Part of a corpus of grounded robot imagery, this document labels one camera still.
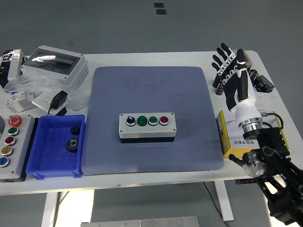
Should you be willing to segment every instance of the black gear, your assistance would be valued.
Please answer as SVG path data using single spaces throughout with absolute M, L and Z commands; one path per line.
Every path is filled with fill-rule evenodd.
M 80 127 L 77 125 L 74 125 L 71 127 L 71 133 L 73 135 L 79 135 L 80 134 Z
M 79 138 L 71 138 L 67 141 L 65 146 L 71 153 L 76 153 L 78 151 L 78 144 Z

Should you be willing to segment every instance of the blue tray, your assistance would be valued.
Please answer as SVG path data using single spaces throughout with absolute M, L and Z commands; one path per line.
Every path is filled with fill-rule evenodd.
M 80 127 L 79 135 L 71 133 L 70 128 L 74 125 Z M 26 173 L 35 175 L 37 180 L 59 176 L 81 177 L 84 128 L 84 115 L 40 117 Z M 79 138 L 77 153 L 71 153 L 65 146 L 74 137 Z

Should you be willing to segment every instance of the yellow button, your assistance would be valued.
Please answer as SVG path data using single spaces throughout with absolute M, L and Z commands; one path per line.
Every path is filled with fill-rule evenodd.
M 2 155 L 3 156 L 10 156 L 13 153 L 14 149 L 11 147 L 4 147 L 2 149 Z

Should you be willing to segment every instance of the gray mat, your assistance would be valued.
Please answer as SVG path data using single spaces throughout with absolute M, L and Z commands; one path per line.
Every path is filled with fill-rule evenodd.
M 174 112 L 174 142 L 122 144 L 120 113 Z M 223 167 L 209 91 L 198 67 L 102 67 L 95 71 L 82 151 L 85 175 Z

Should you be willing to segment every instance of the table leg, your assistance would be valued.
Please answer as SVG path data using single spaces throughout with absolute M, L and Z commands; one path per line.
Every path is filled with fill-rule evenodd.
M 217 196 L 220 204 L 223 221 L 233 221 L 232 208 L 229 203 L 226 187 L 224 181 L 215 181 Z
M 57 198 L 57 192 L 49 192 L 47 194 L 41 227 L 53 227 Z

